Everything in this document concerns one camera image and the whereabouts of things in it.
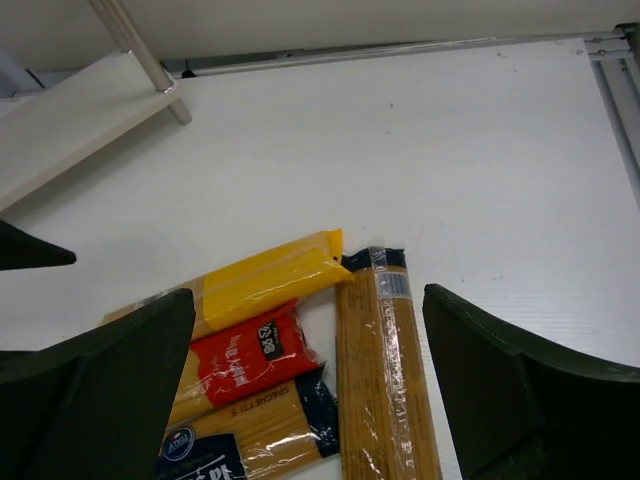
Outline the navy label spaghetti bag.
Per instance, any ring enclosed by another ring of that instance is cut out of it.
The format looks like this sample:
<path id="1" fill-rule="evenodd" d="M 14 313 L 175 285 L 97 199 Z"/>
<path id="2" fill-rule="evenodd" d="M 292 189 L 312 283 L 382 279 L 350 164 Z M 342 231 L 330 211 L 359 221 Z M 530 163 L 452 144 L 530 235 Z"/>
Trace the navy label spaghetti bag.
<path id="1" fill-rule="evenodd" d="M 170 430 L 156 479 L 276 479 L 339 453 L 337 402 L 323 369 Z"/>

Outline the yellow spaghetti bag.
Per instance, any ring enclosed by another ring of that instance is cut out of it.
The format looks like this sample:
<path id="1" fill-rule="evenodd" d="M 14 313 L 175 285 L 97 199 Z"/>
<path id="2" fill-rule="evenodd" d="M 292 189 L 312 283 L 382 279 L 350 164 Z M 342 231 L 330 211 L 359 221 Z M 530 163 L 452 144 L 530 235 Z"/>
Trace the yellow spaghetti bag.
<path id="1" fill-rule="evenodd" d="M 343 232 L 320 231 L 179 284 L 192 291 L 194 340 L 321 292 L 351 277 Z"/>

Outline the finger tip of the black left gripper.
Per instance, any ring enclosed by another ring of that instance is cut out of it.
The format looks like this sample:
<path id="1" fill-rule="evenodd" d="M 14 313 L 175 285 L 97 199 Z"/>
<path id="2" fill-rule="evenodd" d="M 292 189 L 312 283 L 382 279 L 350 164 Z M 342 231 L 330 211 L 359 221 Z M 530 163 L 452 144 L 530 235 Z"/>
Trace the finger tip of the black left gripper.
<path id="1" fill-rule="evenodd" d="M 0 269 L 2 271 L 72 265 L 76 260 L 74 252 L 33 237 L 1 221 Z"/>

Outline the red spaghetti bag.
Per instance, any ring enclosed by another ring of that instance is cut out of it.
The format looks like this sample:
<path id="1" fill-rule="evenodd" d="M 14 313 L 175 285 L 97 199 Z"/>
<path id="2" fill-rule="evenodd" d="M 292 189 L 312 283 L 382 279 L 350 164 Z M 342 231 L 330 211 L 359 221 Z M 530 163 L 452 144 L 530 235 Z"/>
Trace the red spaghetti bag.
<path id="1" fill-rule="evenodd" d="M 295 300 L 191 343 L 170 426 L 219 409 L 322 365 Z"/>

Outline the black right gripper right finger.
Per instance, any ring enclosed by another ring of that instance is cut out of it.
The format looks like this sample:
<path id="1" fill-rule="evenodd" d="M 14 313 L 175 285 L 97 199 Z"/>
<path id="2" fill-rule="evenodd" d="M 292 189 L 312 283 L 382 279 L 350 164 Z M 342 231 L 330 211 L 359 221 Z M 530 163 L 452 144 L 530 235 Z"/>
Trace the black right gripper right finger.
<path id="1" fill-rule="evenodd" d="M 465 479 L 636 479 L 639 370 L 501 320 L 438 284 L 423 319 Z"/>

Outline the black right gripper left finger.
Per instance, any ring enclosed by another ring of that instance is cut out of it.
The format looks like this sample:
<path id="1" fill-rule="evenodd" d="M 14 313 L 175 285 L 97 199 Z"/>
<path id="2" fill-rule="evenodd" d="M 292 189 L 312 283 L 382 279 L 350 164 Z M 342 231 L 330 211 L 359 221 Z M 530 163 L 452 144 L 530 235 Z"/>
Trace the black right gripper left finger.
<path id="1" fill-rule="evenodd" d="M 152 478 L 194 320 L 181 288 L 46 349 L 2 352 L 2 478 Z"/>

